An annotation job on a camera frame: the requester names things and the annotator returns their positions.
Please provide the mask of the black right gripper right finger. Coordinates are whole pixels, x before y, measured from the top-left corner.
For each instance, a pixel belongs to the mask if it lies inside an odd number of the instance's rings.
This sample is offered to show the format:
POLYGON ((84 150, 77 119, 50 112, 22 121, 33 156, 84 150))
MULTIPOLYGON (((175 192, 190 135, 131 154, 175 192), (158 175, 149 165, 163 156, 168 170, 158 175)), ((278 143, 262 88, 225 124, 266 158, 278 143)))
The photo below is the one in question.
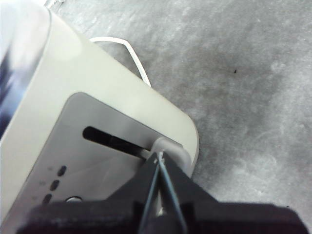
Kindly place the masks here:
POLYGON ((298 214, 264 203, 220 202, 194 183, 165 152, 157 156, 164 203, 188 234, 307 234, 298 214))

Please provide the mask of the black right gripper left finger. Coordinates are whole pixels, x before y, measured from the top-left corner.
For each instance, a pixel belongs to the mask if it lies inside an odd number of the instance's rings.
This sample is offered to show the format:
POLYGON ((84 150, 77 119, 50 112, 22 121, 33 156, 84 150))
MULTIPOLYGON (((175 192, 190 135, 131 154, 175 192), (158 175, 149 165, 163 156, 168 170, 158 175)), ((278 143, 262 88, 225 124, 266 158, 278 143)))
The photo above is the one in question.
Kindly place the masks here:
POLYGON ((134 234, 157 166, 153 153, 133 178, 105 200, 35 207, 19 234, 134 234))

